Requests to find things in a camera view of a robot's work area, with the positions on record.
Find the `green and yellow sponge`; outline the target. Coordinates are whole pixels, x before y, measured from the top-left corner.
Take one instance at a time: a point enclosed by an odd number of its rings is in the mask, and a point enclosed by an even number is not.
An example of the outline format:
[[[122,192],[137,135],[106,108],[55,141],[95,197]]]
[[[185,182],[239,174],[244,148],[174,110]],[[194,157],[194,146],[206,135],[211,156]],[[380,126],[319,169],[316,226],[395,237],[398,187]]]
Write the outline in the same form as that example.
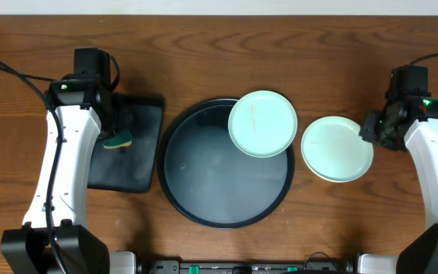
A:
[[[116,149],[127,147],[132,144],[132,134],[129,129],[123,129],[117,132],[113,137],[103,141],[103,147],[106,149]]]

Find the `mint green plate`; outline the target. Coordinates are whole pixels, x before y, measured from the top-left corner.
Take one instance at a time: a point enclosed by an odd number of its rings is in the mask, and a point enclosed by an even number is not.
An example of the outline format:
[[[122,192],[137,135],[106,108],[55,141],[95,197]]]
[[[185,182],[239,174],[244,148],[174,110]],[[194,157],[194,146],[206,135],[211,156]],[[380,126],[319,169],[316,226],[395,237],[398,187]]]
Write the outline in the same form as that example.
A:
[[[291,145],[297,133],[297,113],[291,102],[274,91],[253,91],[232,107],[227,126],[243,153],[270,158]]]
[[[359,136],[360,126],[342,116],[325,116],[305,129],[300,142],[307,167],[318,177],[347,183],[362,177],[373,162],[373,145]]]

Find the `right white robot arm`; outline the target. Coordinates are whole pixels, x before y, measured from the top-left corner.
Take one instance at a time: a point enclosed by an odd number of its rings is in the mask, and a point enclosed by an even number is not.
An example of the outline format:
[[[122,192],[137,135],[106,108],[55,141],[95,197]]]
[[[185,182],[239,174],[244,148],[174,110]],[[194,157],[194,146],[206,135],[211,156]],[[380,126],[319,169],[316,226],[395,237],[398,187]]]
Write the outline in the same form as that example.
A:
[[[410,154],[421,186],[426,230],[397,256],[359,256],[357,271],[438,273],[438,99],[404,99],[387,103],[384,110],[371,110],[360,137]]]

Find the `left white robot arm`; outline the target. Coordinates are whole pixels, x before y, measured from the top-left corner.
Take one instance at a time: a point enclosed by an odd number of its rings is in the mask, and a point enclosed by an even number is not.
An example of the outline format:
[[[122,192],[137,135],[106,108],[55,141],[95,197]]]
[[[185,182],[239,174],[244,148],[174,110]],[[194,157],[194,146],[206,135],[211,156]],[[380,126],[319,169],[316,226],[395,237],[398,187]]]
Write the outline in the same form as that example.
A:
[[[1,252],[15,273],[136,273],[136,255],[108,250],[87,229],[90,160],[101,123],[113,113],[98,80],[60,80],[46,95],[47,141],[40,178],[21,228],[6,230]]]

